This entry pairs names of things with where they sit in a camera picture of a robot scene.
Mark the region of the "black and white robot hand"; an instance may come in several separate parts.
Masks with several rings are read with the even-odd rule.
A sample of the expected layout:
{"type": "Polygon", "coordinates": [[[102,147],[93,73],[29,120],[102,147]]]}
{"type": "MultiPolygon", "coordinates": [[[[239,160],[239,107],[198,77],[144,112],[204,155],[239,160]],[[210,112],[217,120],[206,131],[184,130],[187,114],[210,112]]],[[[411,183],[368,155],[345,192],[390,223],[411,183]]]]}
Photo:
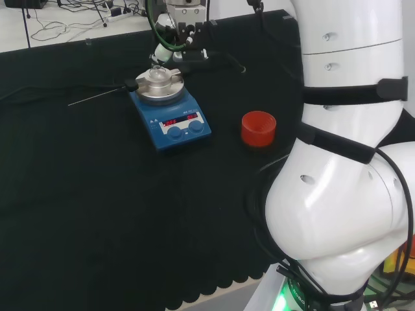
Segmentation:
{"type": "Polygon", "coordinates": [[[207,16],[201,1],[164,1],[161,9],[156,1],[145,1],[145,12],[156,40],[151,56],[154,64],[183,62],[194,54],[201,59],[208,57],[196,44],[207,16]]]}

